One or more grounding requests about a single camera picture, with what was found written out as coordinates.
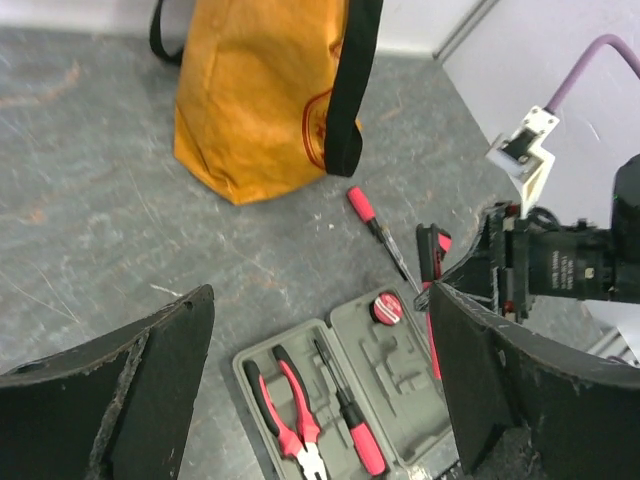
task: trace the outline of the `open toolbox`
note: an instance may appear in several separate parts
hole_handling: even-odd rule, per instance
[[[382,292],[400,299],[403,318],[393,326],[374,322],[370,306]],[[294,458],[284,458],[254,397],[246,367],[255,362],[282,422],[297,432],[297,408],[276,357],[284,348],[304,382],[321,433],[317,440],[327,477],[372,478],[364,468],[340,413],[337,388],[314,344],[328,357],[340,386],[355,400],[386,464],[376,478],[438,478],[457,461],[444,395],[433,379],[425,334],[397,289],[382,288],[334,309],[326,320],[308,320],[236,355],[233,369],[282,479],[305,479]]]

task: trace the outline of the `white bracket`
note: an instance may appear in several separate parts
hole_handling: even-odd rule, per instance
[[[509,175],[518,190],[522,218],[538,203],[549,178],[556,157],[542,147],[542,142],[559,122],[558,117],[535,106],[510,138],[500,135],[487,152],[486,157]]]

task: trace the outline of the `gray table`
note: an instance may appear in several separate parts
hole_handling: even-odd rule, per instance
[[[451,231],[453,261],[482,206],[513,192],[438,65],[378,58],[354,179],[233,207],[172,157],[177,78],[142,40],[0,31],[0,371],[210,283],[216,323],[180,478],[270,478],[232,356],[397,278],[345,190],[366,189],[416,274],[417,223]],[[554,309],[531,322],[543,333],[579,348],[598,335],[575,302],[540,303]],[[480,476],[526,471],[534,452],[514,460],[514,445]]]

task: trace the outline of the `pliers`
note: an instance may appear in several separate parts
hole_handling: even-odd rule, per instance
[[[269,431],[278,439],[283,457],[294,457],[306,480],[328,480],[327,470],[318,451],[318,435],[320,427],[313,418],[309,406],[309,394],[300,377],[300,372],[282,345],[276,345],[271,350],[280,366],[280,370],[293,392],[293,398],[298,412],[298,434],[285,425],[278,416],[267,384],[264,381],[258,365],[253,360],[244,362],[244,372],[247,376],[251,391],[258,404],[258,409],[264,418]]]

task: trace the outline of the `yellow bag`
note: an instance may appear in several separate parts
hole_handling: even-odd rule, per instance
[[[198,0],[183,51],[176,158],[234,204],[274,198],[325,175],[351,176],[356,115],[382,0]]]

